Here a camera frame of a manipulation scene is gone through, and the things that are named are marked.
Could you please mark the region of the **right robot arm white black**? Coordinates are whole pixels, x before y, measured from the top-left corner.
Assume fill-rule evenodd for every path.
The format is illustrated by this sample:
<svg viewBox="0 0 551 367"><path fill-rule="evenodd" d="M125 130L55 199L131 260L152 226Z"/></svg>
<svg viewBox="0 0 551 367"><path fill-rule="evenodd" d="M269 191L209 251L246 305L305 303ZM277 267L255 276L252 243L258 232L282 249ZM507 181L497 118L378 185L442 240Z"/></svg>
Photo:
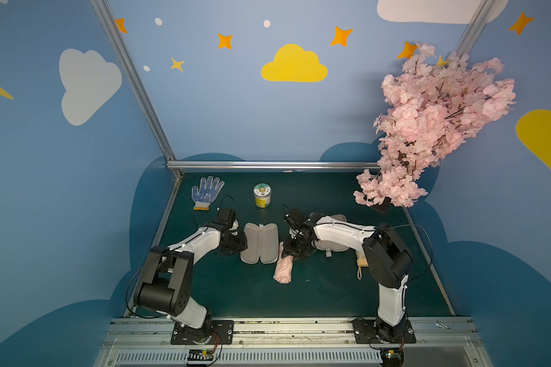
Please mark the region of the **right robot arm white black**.
<svg viewBox="0 0 551 367"><path fill-rule="evenodd" d="M372 278L379 286L379 304L374 321L354 322L356 341L368 343L415 343L405 306L413 254L396 232L399 226L361 226L312 213L293 210L284 216L290 227L283 243L283 255L306 258L318 241L329 241L353 249L367 260Z"/></svg>

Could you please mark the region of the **black grey zippered umbrella case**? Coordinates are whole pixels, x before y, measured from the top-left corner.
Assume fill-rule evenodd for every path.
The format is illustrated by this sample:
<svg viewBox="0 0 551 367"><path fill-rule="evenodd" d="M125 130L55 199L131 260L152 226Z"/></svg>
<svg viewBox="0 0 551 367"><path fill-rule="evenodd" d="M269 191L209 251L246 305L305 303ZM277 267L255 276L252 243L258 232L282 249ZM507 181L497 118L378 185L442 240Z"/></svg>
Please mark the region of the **black grey zippered umbrella case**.
<svg viewBox="0 0 551 367"><path fill-rule="evenodd" d="M243 263L254 265L277 262L279 257L279 229L275 223L266 225L247 223L244 227L247 249L240 253Z"/></svg>

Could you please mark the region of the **pink umbrella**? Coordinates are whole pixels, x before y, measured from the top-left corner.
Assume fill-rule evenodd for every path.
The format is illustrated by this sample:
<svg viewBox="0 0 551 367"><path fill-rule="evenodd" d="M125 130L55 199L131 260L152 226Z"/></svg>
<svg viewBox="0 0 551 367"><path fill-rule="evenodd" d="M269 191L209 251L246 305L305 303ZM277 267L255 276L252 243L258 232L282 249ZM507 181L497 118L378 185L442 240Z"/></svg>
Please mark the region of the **pink umbrella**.
<svg viewBox="0 0 551 367"><path fill-rule="evenodd" d="M294 257L292 255L283 255L283 250L283 242L281 242L279 244L279 255L273 279L280 284L289 284L292 281Z"/></svg>

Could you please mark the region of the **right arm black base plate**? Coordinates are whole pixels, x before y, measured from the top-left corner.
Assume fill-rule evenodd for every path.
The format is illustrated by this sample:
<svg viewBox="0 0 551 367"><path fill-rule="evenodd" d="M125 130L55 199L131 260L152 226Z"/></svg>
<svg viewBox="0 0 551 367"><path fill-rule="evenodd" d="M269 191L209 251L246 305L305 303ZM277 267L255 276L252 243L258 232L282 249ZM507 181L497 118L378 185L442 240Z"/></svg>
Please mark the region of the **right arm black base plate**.
<svg viewBox="0 0 551 367"><path fill-rule="evenodd" d="M375 319L357 317L351 321L357 344L415 344L412 324L404 317L396 326Z"/></svg>

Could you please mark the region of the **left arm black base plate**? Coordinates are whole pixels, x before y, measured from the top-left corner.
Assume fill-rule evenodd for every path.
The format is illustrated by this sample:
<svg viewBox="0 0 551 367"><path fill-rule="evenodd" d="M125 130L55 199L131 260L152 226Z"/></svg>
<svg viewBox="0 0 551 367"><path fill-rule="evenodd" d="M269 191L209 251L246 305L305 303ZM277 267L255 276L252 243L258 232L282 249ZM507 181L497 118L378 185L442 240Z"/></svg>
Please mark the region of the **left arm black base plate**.
<svg viewBox="0 0 551 367"><path fill-rule="evenodd" d="M171 334L171 345L231 345L234 336L232 320L213 320L202 328L194 329L185 324L175 323Z"/></svg>

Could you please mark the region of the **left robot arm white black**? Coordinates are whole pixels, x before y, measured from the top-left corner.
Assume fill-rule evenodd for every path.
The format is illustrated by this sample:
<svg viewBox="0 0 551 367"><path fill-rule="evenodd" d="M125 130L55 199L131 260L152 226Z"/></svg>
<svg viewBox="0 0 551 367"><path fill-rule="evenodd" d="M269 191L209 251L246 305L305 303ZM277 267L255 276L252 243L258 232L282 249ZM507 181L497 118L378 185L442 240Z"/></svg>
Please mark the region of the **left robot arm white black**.
<svg viewBox="0 0 551 367"><path fill-rule="evenodd" d="M238 249L246 245L239 223L211 224L174 245L152 248L138 270L133 304L177 324L200 332L212 328L212 316L193 298L194 266L215 249Z"/></svg>

